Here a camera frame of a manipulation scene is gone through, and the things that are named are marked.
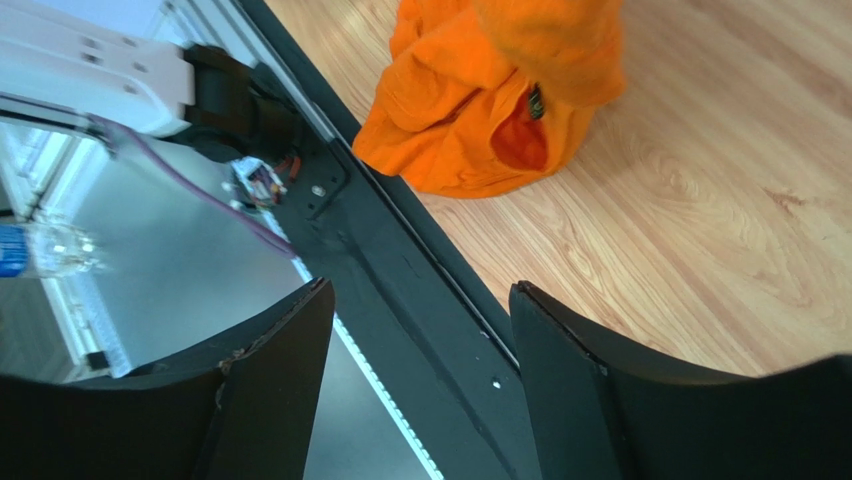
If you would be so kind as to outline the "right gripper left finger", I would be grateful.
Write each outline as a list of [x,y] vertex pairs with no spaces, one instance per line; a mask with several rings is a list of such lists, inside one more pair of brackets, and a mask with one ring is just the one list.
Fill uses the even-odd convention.
[[335,310],[325,279],[140,374],[1,380],[5,479],[300,479]]

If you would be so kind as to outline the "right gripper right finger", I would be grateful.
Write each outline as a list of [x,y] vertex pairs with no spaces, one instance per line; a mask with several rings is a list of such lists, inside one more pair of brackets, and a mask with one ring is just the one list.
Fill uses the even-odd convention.
[[546,479],[847,479],[851,359],[762,377],[656,351],[515,284],[510,319]]

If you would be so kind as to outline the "orange t shirt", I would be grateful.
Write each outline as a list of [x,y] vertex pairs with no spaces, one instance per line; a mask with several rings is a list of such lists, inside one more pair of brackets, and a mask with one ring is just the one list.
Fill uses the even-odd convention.
[[562,169],[625,90],[618,1],[403,1],[355,155],[413,189],[502,195]]

